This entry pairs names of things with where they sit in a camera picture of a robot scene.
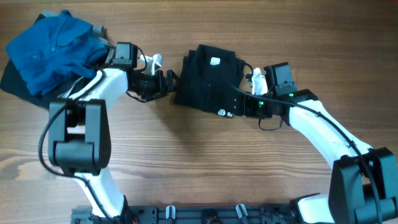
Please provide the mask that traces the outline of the black t-shirt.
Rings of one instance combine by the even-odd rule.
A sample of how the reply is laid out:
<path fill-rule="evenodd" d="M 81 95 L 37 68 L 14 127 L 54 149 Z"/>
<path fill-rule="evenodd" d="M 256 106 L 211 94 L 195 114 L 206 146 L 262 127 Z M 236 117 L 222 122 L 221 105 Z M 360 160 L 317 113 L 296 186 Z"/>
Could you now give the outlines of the black t-shirt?
<path fill-rule="evenodd" d="M 200 44 L 183 58 L 174 103 L 232 118 L 245 65 L 233 51 Z"/>

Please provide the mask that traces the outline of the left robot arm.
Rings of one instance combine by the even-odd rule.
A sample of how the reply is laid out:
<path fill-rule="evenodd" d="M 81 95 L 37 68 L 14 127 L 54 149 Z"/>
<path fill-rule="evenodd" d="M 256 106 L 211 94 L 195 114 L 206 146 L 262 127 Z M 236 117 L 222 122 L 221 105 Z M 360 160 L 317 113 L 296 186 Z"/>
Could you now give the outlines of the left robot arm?
<path fill-rule="evenodd" d="M 62 177 L 74 179 L 91 203 L 92 223 L 134 223 L 133 211 L 108 168 L 111 136 L 108 110 L 129 91 L 152 101 L 175 91 L 179 77 L 173 70 L 152 75 L 121 68 L 104 68 L 78 93 L 50 104 L 50 119 L 42 135 L 48 137 L 51 165 Z"/>

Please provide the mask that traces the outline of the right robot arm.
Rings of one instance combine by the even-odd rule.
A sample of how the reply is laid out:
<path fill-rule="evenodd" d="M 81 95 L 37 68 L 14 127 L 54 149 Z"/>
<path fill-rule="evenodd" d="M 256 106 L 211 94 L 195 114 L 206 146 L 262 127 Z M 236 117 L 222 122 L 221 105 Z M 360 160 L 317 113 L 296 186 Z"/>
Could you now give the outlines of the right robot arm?
<path fill-rule="evenodd" d="M 245 116 L 280 116 L 332 169 L 328 194 L 290 201 L 289 223 L 383 223 L 397 218 L 397 161 L 388 148 L 375 149 L 352 135 L 310 90 L 263 96 L 240 90 L 239 96 Z"/>

